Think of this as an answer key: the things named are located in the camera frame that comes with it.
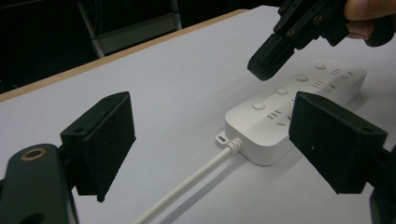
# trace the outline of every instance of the dark floor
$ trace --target dark floor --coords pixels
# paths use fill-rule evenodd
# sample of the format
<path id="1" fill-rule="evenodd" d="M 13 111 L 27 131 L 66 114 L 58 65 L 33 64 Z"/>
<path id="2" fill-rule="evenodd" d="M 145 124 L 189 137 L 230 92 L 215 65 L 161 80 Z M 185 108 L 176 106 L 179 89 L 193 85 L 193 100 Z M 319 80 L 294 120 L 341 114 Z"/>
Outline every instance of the dark floor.
<path id="1" fill-rule="evenodd" d="M 0 93 L 97 59 L 77 2 L 58 1 L 45 0 L 25 7 L 7 7 L 14 1 L 0 3 Z M 203 0 L 192 4 L 187 0 L 177 1 L 183 27 L 238 8 L 277 6 L 280 2 Z M 169 2 L 160 0 L 103 0 L 102 17 L 97 17 L 98 7 L 94 3 L 83 0 L 97 35 L 172 11 Z M 99 27 L 95 25 L 98 20 L 102 24 Z"/>

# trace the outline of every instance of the white table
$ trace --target white table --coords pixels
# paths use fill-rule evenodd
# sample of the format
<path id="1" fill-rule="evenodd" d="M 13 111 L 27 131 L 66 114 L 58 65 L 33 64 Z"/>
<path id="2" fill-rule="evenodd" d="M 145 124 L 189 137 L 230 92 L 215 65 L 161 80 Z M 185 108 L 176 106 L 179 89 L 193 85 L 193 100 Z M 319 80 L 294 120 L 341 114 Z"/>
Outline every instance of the white table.
<path id="1" fill-rule="evenodd" d="M 228 110 L 323 57 L 367 70 L 361 97 L 349 108 L 389 132 L 385 148 L 396 145 L 395 40 L 372 49 L 345 39 L 332 48 L 320 38 L 261 82 L 247 64 L 272 33 L 276 10 L 252 9 L 0 103 L 0 177 L 14 153 L 59 146 L 60 132 L 98 100 L 129 91 L 137 140 L 105 202 L 74 193 L 80 223 L 133 223 L 219 153 L 214 138 Z M 371 223 L 371 191 L 367 185 L 360 195 L 336 195 L 297 149 L 269 167 L 237 155 L 153 222 Z"/>

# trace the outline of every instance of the white power strip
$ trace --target white power strip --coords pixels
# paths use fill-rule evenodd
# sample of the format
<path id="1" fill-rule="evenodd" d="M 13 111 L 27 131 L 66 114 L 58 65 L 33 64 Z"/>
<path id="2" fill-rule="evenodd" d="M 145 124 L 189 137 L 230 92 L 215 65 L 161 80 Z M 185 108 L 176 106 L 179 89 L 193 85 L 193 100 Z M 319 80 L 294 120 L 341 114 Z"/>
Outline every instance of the white power strip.
<path id="1" fill-rule="evenodd" d="M 360 93 L 365 76 L 364 69 L 347 63 L 315 60 L 230 110 L 216 142 L 225 147 L 230 139 L 240 138 L 244 143 L 241 153 L 250 161 L 261 166 L 274 164 L 294 148 L 289 126 L 297 91 L 345 105 Z"/>

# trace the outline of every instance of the power cord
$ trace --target power cord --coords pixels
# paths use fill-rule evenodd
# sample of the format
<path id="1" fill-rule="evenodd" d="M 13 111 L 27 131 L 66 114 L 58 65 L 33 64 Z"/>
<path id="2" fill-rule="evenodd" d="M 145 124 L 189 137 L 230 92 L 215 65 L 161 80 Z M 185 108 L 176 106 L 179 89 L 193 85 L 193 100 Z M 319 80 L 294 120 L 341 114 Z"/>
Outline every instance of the power cord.
<path id="1" fill-rule="evenodd" d="M 181 195 L 199 183 L 204 177 L 219 167 L 224 161 L 239 152 L 243 147 L 241 139 L 235 138 L 215 158 L 197 170 L 194 174 L 183 180 L 178 186 L 164 195 L 158 202 L 150 207 L 134 224 L 148 223 L 155 218 L 166 206 L 170 205 Z"/>

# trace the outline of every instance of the human hand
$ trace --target human hand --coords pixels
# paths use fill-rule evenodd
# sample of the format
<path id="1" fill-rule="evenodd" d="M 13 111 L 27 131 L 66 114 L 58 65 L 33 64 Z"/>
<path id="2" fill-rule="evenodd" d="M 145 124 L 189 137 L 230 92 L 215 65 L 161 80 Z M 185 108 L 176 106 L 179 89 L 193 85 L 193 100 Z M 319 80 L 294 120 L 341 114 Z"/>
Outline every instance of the human hand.
<path id="1" fill-rule="evenodd" d="M 396 0 L 347 0 L 344 14 L 351 23 L 346 27 L 350 38 L 367 40 L 373 33 L 373 19 L 391 15 L 396 31 Z"/>

